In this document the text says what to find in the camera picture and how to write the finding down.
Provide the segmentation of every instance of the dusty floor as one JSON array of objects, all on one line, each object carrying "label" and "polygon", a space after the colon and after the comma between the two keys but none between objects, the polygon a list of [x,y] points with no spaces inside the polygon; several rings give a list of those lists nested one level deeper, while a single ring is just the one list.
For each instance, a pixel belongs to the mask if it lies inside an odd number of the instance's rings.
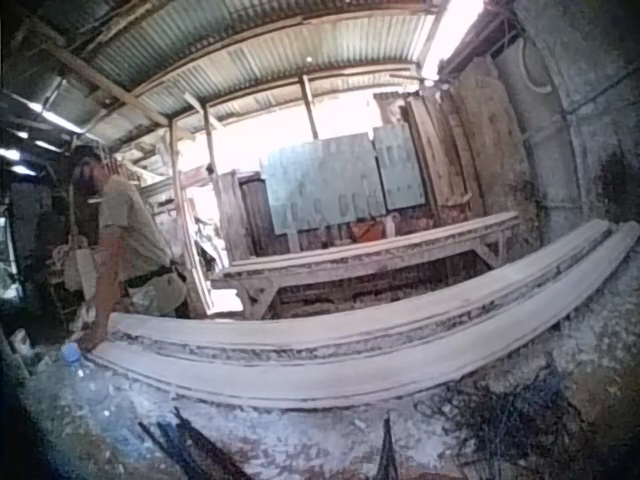
[{"label": "dusty floor", "polygon": [[[544,363],[545,353],[552,353],[566,374],[568,396],[599,435],[596,461],[609,471],[633,446],[640,425],[639,340],[640,247],[636,246],[602,291],[573,318],[464,381],[508,389],[528,381]],[[93,390],[92,383],[97,385]],[[402,478],[456,473],[448,460],[455,436],[444,433],[446,425],[426,420],[414,410],[416,401],[428,402],[437,391],[351,409],[264,411],[178,398],[100,369],[87,367],[78,378],[77,372],[55,362],[32,377],[23,393],[49,440],[50,460],[71,472],[72,478],[181,478],[137,426],[138,421],[153,424],[170,419],[173,406],[259,479],[373,475],[387,414]],[[612,456],[612,451],[620,456]]]}]

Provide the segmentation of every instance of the long concrete mold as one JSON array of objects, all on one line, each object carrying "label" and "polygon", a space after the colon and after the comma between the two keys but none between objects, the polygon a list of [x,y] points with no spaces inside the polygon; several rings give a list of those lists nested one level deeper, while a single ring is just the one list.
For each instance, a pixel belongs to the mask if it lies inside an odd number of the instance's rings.
[{"label": "long concrete mold", "polygon": [[434,341],[308,362],[201,362],[158,355],[122,342],[92,358],[176,394],[274,409],[350,407],[454,381],[523,346],[570,314],[615,271],[640,235],[622,226],[595,251],[524,301]]},{"label": "long concrete mold", "polygon": [[244,362],[297,362],[370,353],[473,325],[533,295],[595,249],[610,233],[594,220],[528,257],[462,284],[400,302],[291,320],[186,322],[114,315],[112,338],[165,356]]}]

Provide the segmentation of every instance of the wire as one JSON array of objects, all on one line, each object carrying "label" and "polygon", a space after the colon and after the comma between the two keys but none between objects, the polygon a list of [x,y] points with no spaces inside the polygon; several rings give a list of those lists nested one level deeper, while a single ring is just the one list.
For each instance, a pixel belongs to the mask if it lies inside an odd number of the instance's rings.
[{"label": "wire", "polygon": [[520,72],[522,73],[522,78],[524,80],[524,83],[526,83],[527,87],[529,87],[531,90],[533,90],[536,93],[539,93],[541,95],[549,95],[553,91],[553,87],[551,86],[551,83],[549,83],[548,85],[538,86],[531,81],[531,76],[527,71],[527,66],[525,65],[525,61],[524,61],[524,49],[526,45],[527,45],[527,39],[526,37],[522,37],[522,42],[520,42],[520,48],[519,48],[519,54],[518,54],[518,65],[520,67]]}]

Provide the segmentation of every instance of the plaster debris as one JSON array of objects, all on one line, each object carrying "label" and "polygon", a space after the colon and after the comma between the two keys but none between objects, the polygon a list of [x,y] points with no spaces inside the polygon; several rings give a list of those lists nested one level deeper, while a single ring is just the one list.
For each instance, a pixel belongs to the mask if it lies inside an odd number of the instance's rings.
[{"label": "plaster debris", "polygon": [[[624,394],[621,374],[633,362],[640,345],[639,293],[640,250],[636,248],[571,320],[465,380],[485,382],[495,391],[510,389],[530,381],[544,365],[545,354],[550,353],[567,377],[569,397],[583,413],[590,407],[589,401],[582,401],[588,397],[582,393],[587,387],[599,389],[607,398],[617,398]],[[88,388],[89,383],[94,383],[95,391]],[[100,392],[105,393],[104,398],[97,395]],[[171,421],[171,411],[177,406],[254,478],[301,480],[344,472],[375,474],[382,420],[387,415],[401,472],[441,471],[456,439],[442,421],[425,419],[414,409],[416,402],[430,402],[438,392],[434,389],[357,408],[276,411],[169,396],[93,365],[79,378],[67,365],[54,360],[46,372],[27,381],[23,397],[46,427],[48,437],[67,445],[69,451],[77,450],[78,445],[93,449],[95,456],[85,458],[102,459],[91,467],[96,471],[111,471],[115,476],[122,474],[120,466],[124,465],[131,478],[140,469],[154,471],[154,478],[176,478],[175,466],[148,442],[137,422]],[[105,417],[105,410],[112,413]],[[111,452],[108,459],[105,451]]]}]

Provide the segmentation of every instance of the black belt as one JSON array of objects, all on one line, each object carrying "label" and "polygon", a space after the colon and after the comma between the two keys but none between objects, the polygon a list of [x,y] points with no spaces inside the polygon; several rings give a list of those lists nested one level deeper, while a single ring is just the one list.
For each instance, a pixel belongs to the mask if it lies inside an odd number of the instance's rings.
[{"label": "black belt", "polygon": [[168,275],[169,273],[174,273],[175,270],[173,266],[169,267],[160,267],[153,272],[145,273],[144,275],[138,275],[137,277],[130,278],[129,280],[125,280],[124,286],[127,288],[140,288],[144,287],[147,283],[157,277],[162,277],[164,275]]}]

